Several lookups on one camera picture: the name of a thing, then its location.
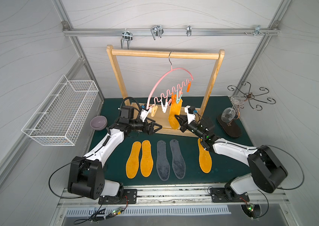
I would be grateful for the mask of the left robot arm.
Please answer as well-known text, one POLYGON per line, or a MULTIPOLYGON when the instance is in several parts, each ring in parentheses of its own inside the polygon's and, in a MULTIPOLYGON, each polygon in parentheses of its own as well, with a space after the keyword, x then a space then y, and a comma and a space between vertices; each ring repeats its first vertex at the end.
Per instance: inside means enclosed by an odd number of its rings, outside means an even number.
POLYGON ((139 107, 137 117, 134 117, 133 106, 120 108, 119 117, 107 129, 105 137, 83 157, 75 157, 70 163, 68 192, 93 200, 101 196, 118 196, 121 193, 119 182, 106 180, 103 167, 124 139, 133 131, 152 135, 162 129, 162 126, 147 116, 152 108, 139 107))

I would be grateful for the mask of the yellow insole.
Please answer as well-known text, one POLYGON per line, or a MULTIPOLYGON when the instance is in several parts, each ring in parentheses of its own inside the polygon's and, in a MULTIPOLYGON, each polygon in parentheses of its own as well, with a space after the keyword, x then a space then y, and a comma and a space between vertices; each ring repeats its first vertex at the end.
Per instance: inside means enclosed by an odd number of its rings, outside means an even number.
POLYGON ((177 130, 180 127, 180 124, 175 116, 180 115, 182 103, 182 99, 180 99, 179 103, 177 103, 176 100, 171 103, 168 121, 170 123, 171 128, 174 130, 177 130))
POLYGON ((142 142, 142 158, 140 162, 141 174, 144 177, 149 177, 153 170, 153 158, 151 153, 151 143, 149 140, 142 142))
POLYGON ((139 169, 139 153, 141 150, 142 144, 138 141, 132 144, 131 153, 128 157, 125 166, 126 176, 129 179, 133 179, 136 177, 138 169, 139 169))
POLYGON ((199 165, 204 173, 209 173, 212 169, 212 158, 209 151, 206 151, 198 139, 199 165))

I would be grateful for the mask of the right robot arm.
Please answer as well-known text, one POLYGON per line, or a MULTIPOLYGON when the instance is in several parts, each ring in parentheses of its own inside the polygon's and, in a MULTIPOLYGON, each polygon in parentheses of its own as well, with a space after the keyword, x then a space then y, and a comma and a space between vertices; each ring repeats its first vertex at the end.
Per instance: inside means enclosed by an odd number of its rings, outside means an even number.
POLYGON ((224 188, 215 192, 223 202, 249 201, 245 195, 261 190, 273 193, 288 176, 284 165, 269 146, 250 147, 240 145, 213 133, 213 125, 204 120, 196 122, 185 115, 176 115, 180 131, 190 131, 199 138, 199 145, 205 151, 235 159, 249 167, 250 173, 227 182, 224 188))

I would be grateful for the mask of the dark grey insole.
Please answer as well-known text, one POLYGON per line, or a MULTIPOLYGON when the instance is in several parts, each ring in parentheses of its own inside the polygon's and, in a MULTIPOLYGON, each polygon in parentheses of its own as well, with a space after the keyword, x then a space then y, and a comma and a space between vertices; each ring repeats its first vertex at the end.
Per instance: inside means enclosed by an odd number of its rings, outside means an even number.
POLYGON ((172 169, 178 179, 183 179, 186 172, 186 164, 183 158, 178 140, 172 139, 170 141, 170 148, 172 152, 172 169))

